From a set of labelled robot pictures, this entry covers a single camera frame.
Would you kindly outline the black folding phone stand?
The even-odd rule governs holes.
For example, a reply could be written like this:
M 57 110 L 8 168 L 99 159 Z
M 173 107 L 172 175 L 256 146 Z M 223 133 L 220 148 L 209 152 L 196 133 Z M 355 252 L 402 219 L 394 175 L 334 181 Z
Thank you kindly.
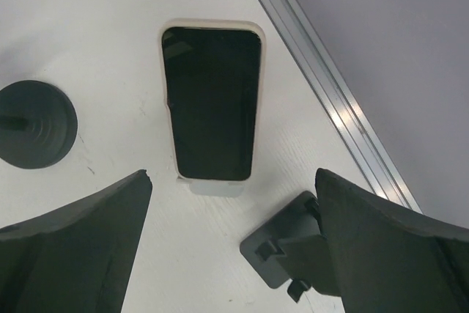
M 241 242 L 240 253 L 268 287 L 277 289 L 287 282 L 294 302 L 311 288 L 322 295 L 341 295 L 318 201 L 310 191 L 253 231 Z

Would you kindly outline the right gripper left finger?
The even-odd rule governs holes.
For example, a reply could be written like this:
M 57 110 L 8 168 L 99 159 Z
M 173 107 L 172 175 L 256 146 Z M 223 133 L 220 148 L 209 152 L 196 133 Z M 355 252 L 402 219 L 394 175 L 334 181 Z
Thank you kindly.
M 138 170 L 1 228 L 1 311 L 120 312 L 151 194 Z

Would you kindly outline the cream-edged black phone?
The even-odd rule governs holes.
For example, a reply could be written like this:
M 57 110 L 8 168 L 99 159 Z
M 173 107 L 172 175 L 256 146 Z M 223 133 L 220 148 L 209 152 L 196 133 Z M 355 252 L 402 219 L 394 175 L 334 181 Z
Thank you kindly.
M 265 36 L 252 22 L 182 19 L 160 35 L 179 177 L 242 183 L 252 173 Z

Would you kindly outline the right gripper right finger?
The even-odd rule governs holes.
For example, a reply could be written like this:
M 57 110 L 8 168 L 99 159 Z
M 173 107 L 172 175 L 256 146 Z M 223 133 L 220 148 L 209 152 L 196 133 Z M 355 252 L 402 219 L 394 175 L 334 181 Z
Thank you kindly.
M 467 312 L 468 230 L 315 176 L 322 228 L 346 312 Z

